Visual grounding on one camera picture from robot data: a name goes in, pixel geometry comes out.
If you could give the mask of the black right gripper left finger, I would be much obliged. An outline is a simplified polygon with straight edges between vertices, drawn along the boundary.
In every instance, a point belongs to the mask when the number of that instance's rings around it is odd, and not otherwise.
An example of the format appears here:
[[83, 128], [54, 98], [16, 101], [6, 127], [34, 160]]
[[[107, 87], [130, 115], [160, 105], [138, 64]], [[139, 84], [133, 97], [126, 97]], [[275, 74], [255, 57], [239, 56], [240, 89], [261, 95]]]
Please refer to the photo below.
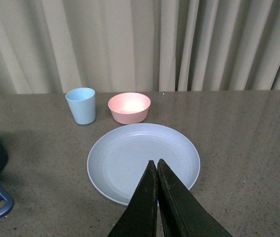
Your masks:
[[155, 237], [157, 229], [158, 173], [150, 160], [132, 198], [109, 237]]

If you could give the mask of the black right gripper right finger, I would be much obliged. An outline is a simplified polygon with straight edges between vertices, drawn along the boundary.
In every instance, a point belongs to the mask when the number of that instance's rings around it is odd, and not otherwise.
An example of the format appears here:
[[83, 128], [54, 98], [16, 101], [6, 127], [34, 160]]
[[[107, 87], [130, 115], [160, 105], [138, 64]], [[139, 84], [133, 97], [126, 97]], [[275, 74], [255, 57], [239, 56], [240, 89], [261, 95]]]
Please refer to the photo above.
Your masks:
[[230, 237], [195, 199], [167, 163], [160, 159], [158, 201], [166, 237]]

